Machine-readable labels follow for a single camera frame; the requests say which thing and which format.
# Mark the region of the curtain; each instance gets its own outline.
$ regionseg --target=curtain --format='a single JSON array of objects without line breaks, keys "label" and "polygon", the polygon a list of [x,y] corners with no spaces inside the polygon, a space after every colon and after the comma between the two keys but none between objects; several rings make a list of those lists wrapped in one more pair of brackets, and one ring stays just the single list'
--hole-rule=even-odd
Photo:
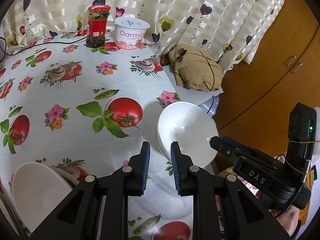
[{"label": "curtain", "polygon": [[108,4],[110,30],[117,17],[138,17],[151,25],[145,39],[157,56],[168,53],[177,42],[191,44],[207,50],[225,73],[243,59],[251,62],[284,1],[15,0],[3,29],[10,52],[60,33],[71,38],[87,28],[90,5]]}]

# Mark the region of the glass jar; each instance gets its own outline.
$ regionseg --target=glass jar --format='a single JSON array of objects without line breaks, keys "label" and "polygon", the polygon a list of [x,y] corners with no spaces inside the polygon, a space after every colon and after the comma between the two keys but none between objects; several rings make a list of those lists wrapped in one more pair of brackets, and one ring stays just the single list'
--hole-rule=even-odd
[{"label": "glass jar", "polygon": [[86,40],[87,47],[99,48],[104,45],[106,41],[105,31],[107,26],[107,19],[110,15],[110,9],[110,6],[101,4],[92,5],[89,7],[89,32]]}]

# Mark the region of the red jar lid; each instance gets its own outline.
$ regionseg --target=red jar lid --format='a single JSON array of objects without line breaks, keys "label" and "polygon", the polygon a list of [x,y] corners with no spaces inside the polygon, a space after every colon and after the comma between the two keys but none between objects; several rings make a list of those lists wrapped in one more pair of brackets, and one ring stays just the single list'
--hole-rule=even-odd
[{"label": "red jar lid", "polygon": [[102,11],[109,11],[111,7],[109,5],[97,4],[92,5],[89,7],[90,12],[102,12]]}]

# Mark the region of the cabinet door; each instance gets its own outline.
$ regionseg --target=cabinet door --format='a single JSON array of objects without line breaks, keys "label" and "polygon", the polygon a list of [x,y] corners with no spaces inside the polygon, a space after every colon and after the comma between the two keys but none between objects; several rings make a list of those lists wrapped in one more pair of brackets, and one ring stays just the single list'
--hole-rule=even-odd
[{"label": "cabinet door", "polygon": [[[234,65],[223,80],[224,93],[214,120],[218,130],[267,94],[303,55],[316,34],[318,22],[304,0],[286,0],[261,40],[250,65]],[[290,67],[285,63],[297,56]]]},{"label": "cabinet door", "polygon": [[289,114],[301,102],[320,107],[320,30],[299,62],[269,93],[219,131],[271,156],[287,150]]}]

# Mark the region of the black camera device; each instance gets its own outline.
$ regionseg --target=black camera device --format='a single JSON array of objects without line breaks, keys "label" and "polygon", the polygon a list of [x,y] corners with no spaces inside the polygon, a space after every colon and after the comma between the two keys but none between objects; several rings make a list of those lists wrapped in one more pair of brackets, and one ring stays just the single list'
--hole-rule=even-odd
[{"label": "black camera device", "polygon": [[210,146],[229,158],[236,174],[263,192],[267,208],[284,210],[292,204],[304,209],[311,197],[305,180],[314,146],[307,142],[315,141],[315,135],[316,111],[298,103],[290,113],[284,163],[229,137],[212,137]]}]

